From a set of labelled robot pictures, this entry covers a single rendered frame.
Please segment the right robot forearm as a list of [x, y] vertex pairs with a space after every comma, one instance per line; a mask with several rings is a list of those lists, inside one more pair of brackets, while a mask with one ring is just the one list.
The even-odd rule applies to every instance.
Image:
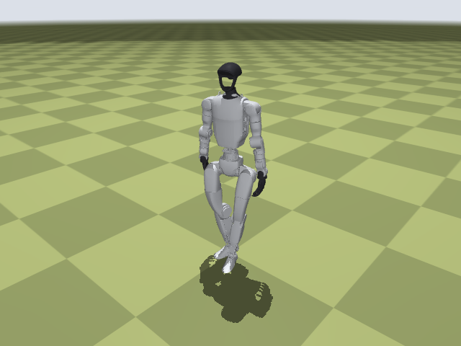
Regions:
[[[201, 156], [205, 156], [206, 157], [206, 160], [208, 158], [208, 152], [209, 152], [209, 142], [210, 142], [210, 138], [205, 138], [205, 137], [202, 137], [200, 136], [200, 155], [199, 155], [199, 158]], [[200, 159], [201, 160], [201, 159]]]

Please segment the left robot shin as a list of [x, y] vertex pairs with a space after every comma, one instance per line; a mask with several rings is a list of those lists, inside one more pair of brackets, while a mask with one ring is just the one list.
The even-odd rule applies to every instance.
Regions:
[[[243, 235], [243, 230], [244, 230], [244, 224], [246, 221], [246, 214], [243, 220], [243, 223], [240, 224], [239, 221], [234, 221], [233, 225], [231, 226], [230, 230], [230, 250], [229, 250], [229, 255], [228, 258], [230, 258], [231, 255], [233, 255], [233, 258], [236, 255], [236, 250], [239, 241], [241, 240], [241, 237]], [[233, 260], [233, 259], [232, 259]]]

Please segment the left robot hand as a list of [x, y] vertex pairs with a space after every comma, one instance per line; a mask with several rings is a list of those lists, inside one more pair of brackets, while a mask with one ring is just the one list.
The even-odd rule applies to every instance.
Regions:
[[257, 178], [259, 179], [259, 183], [258, 183], [258, 187], [256, 191], [253, 192], [253, 195], [252, 195], [253, 197], [259, 196], [261, 192], [263, 191], [265, 183], [266, 183], [267, 175], [264, 177], [264, 173], [262, 171], [258, 171]]

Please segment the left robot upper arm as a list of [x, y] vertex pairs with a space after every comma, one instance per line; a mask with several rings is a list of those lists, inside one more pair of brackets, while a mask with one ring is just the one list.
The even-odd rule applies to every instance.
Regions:
[[258, 102], [245, 100], [243, 102], [245, 113], [249, 116], [249, 123], [251, 128], [252, 137], [250, 140], [250, 147], [261, 148], [261, 106]]

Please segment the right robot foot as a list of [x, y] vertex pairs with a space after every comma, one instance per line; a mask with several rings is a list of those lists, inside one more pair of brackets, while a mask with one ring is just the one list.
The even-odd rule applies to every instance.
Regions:
[[[230, 246], [230, 244], [229, 244], [229, 246]], [[218, 260], [218, 259], [222, 259], [222, 258], [224, 258], [224, 257], [227, 257], [227, 256], [229, 255], [229, 250], [230, 250], [230, 248], [228, 248], [228, 246], [225, 245], [221, 250], [219, 250], [218, 252], [214, 253], [213, 257], [214, 257], [215, 259], [217, 259], [217, 260]], [[236, 251], [238, 251], [238, 250], [239, 250], [239, 247], [237, 246], [237, 250], [236, 250]]]

